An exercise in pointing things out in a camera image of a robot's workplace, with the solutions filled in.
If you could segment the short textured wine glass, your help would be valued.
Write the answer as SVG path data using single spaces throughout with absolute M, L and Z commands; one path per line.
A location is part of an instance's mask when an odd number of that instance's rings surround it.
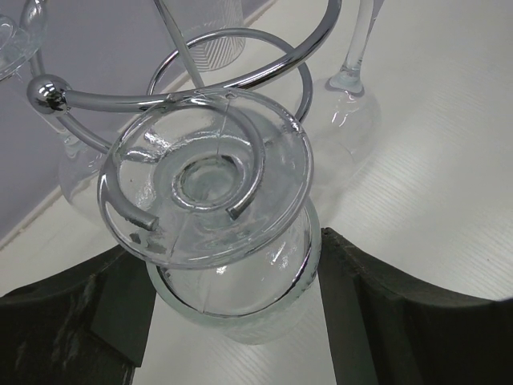
M 212 89 L 141 114 L 99 174 L 101 217 L 189 322 L 260 345 L 305 313 L 321 254 L 300 121 L 251 91 Z

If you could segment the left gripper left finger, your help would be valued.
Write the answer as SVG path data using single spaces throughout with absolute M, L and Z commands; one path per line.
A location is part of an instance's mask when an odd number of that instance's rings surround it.
M 143 261 L 110 249 L 1 297 L 3 384 L 130 384 L 156 291 Z

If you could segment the tall stemmed wine glass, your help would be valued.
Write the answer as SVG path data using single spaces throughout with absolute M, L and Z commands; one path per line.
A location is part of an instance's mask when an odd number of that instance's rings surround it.
M 340 70 L 313 85 L 313 102 L 303 121 L 312 146 L 334 155 L 365 159 L 376 142 L 380 111 L 361 79 L 362 60 L 382 1 L 361 1 Z

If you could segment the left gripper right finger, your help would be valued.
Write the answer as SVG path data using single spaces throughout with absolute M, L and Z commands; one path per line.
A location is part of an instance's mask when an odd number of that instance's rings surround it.
M 339 384 L 509 384 L 512 301 L 443 289 L 321 232 L 319 282 Z

